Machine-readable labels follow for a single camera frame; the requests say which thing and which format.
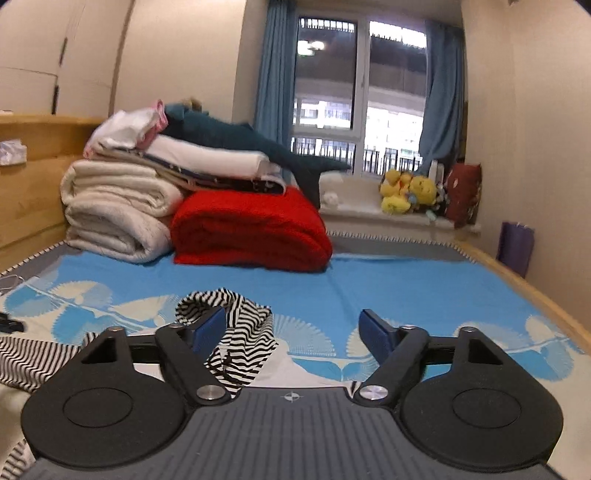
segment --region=plush toy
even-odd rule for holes
[[[189,110],[193,110],[195,112],[201,112],[203,110],[203,106],[199,100],[195,97],[189,97],[181,100],[181,103]]]
[[[413,177],[409,172],[388,170],[379,192],[384,198],[382,210],[385,213],[406,213],[420,205],[435,204],[437,187],[427,177]]]
[[[470,223],[480,201],[482,169],[480,165],[456,163],[447,181],[446,218],[461,228]]]

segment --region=white quilt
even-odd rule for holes
[[[66,242],[75,248],[130,263],[146,263],[171,249],[160,219],[110,200],[79,198],[66,208]]]
[[[181,190],[150,167],[113,161],[77,160],[61,180],[61,201],[77,199],[122,203],[153,217],[172,215]]]
[[[202,147],[166,135],[156,135],[146,155],[188,171],[215,177],[253,180],[277,170],[277,166],[269,162],[262,152]]]

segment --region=blue curtain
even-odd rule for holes
[[[298,17],[293,0],[271,0],[263,43],[254,128],[290,146]]]
[[[427,98],[418,152],[426,175],[432,160],[449,171],[455,163],[464,107],[464,32],[427,21]]]

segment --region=black and white striped fabric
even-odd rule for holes
[[[96,336],[87,333],[82,346],[0,336],[0,383],[33,393]]]
[[[269,307],[220,288],[196,291],[182,299],[176,308],[177,322],[190,324],[216,306],[226,309],[226,334],[205,366],[235,395],[255,379],[277,347],[273,337],[273,314]]]
[[[33,453],[25,439],[18,442],[4,463],[0,479],[17,480],[35,461]]]

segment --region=blue gripper pad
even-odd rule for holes
[[[378,317],[372,310],[359,315],[359,337],[376,361],[381,365],[396,347],[396,329]]]
[[[207,360],[226,333],[226,311],[217,307],[197,321],[193,333],[193,352]]]

